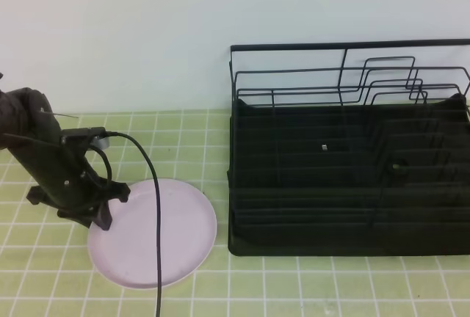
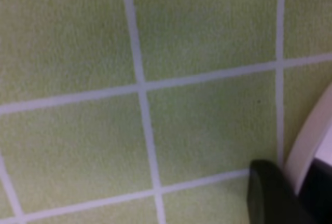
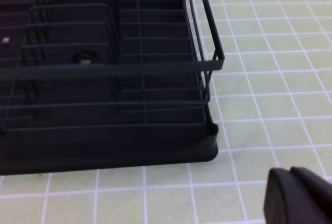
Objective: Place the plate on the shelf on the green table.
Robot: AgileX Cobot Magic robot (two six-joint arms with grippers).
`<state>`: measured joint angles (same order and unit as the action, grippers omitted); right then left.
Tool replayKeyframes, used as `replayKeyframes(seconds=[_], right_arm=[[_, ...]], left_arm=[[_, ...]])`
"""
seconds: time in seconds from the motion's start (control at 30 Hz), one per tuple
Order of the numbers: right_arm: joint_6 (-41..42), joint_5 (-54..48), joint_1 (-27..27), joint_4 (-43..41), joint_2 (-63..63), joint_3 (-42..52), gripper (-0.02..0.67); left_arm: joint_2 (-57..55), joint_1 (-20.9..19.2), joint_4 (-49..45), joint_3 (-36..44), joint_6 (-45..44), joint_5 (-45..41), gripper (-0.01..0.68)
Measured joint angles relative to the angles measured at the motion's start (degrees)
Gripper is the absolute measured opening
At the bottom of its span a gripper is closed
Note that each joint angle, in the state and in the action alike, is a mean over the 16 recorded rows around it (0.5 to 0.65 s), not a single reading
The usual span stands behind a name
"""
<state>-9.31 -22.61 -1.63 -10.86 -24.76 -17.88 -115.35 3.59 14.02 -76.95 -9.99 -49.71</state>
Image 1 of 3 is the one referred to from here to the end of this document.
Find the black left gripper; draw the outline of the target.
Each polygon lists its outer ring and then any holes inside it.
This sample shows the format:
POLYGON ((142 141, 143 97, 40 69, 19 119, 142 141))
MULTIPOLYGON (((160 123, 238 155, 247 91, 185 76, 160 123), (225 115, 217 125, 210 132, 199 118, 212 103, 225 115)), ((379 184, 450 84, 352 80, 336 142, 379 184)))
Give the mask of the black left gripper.
POLYGON ((126 183, 111 181, 99 188, 100 177, 91 169, 81 147, 60 143, 62 130, 52 114, 32 112, 29 129, 10 149, 16 160, 37 182, 27 199, 57 210, 57 216, 108 230, 112 215, 107 201, 127 203, 130 188, 126 183))

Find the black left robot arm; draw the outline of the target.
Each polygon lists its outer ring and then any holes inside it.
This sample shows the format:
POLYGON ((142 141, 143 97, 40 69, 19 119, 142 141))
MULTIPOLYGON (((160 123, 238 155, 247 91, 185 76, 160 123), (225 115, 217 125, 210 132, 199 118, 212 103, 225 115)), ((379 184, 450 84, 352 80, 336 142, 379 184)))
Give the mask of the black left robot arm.
POLYGON ((1 93, 1 148, 34 178, 36 185, 26 195, 33 204, 48 205, 59 217, 106 230, 111 221, 109 201, 122 203, 130 189, 112 179, 110 166, 102 178, 86 158, 89 150, 102 156, 98 140, 106 137, 103 127, 63 129, 47 97, 24 87, 1 93))

